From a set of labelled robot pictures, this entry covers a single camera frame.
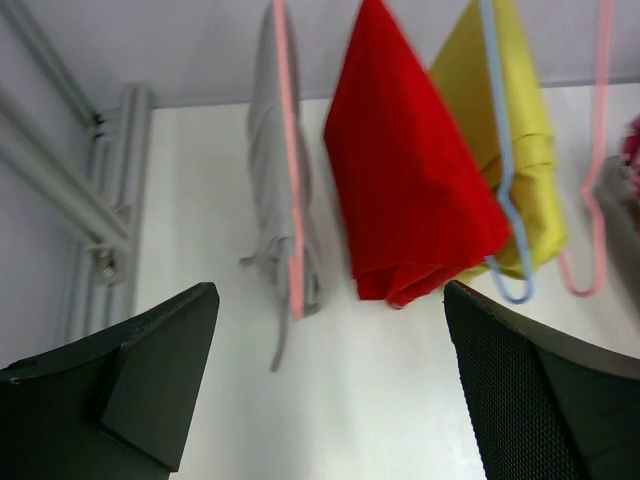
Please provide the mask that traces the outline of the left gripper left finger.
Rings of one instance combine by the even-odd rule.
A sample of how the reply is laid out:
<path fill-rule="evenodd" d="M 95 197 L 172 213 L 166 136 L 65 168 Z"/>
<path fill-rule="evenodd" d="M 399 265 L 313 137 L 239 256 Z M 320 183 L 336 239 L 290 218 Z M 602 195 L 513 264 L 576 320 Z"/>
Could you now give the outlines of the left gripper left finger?
<path fill-rule="evenodd" d="M 1 371 L 4 479 L 167 479 L 178 471 L 220 298 L 203 282 Z"/>

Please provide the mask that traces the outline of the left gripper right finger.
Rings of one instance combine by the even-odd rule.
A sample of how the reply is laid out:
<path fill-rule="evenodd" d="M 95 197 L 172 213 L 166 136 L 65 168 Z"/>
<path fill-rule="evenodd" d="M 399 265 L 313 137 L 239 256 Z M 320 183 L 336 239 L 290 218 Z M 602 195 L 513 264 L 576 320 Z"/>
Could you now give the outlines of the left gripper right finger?
<path fill-rule="evenodd" d="M 444 310 L 487 478 L 638 478 L 638 359 L 457 281 Z"/>

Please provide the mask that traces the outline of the pink patterned trousers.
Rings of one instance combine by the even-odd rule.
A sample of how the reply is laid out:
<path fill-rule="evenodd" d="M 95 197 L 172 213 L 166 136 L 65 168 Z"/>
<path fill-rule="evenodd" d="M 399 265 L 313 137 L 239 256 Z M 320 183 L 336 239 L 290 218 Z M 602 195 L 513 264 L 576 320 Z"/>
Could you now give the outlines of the pink patterned trousers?
<path fill-rule="evenodd" d="M 626 167 L 627 176 L 636 190 L 639 189 L 639 136 L 640 117 L 636 116 L 628 125 L 621 149 L 621 158 Z"/>

